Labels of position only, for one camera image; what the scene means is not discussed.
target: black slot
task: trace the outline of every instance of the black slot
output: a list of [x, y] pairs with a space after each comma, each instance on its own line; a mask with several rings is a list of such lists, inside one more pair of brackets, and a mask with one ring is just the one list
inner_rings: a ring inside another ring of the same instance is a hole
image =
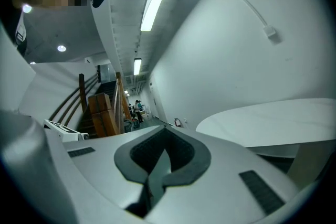
[[81, 156], [94, 152], [95, 150], [92, 147], [81, 148], [80, 150], [68, 151], [70, 158]]
[[253, 170], [240, 173], [239, 176], [244, 181], [254, 198], [257, 200], [265, 214], [269, 215], [278, 210], [285, 203], [266, 184], [265, 181]]

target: recessed light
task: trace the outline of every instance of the recessed light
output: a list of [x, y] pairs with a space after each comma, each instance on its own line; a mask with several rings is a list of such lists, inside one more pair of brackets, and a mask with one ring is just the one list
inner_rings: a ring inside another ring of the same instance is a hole
[[141, 58], [134, 59], [134, 75], [138, 75], [140, 72]]
[[59, 51], [61, 51], [61, 52], [67, 50], [67, 48], [66, 48], [65, 46], [63, 46], [63, 45], [59, 45], [59, 46], [57, 47], [57, 49], [58, 49]]
[[22, 10], [24, 13], [30, 13], [30, 11], [32, 10], [32, 7], [26, 4], [22, 7]]

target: black rubber grip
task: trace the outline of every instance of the black rubber grip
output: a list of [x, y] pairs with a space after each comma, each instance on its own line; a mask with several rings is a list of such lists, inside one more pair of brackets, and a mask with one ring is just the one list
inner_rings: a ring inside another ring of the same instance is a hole
[[117, 149], [114, 162], [127, 180], [145, 184], [164, 150], [172, 172], [163, 177], [163, 187], [192, 184], [211, 163], [210, 151], [201, 141], [168, 126], [123, 144]]

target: wall outlet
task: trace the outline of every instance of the wall outlet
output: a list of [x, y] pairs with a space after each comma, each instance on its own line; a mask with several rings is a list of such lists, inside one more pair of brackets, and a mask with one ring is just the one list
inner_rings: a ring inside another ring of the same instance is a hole
[[264, 32], [265, 32], [265, 34], [268, 38], [271, 38], [272, 36], [274, 36], [277, 33], [272, 25], [265, 26], [264, 27]]

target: concrete ceiling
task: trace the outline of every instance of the concrete ceiling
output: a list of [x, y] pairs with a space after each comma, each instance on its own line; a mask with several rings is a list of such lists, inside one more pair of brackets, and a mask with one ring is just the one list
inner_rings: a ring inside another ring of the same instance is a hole
[[142, 58], [141, 73], [148, 71], [156, 47], [160, 45], [172, 11], [181, 0], [163, 0], [153, 28], [141, 32], [140, 25], [146, 0], [110, 0], [112, 31], [118, 58], [125, 76], [133, 74], [134, 58]]
[[[103, 52], [90, 6], [33, 8], [24, 14], [27, 62], [65, 62]], [[66, 46], [59, 52], [59, 45]]]

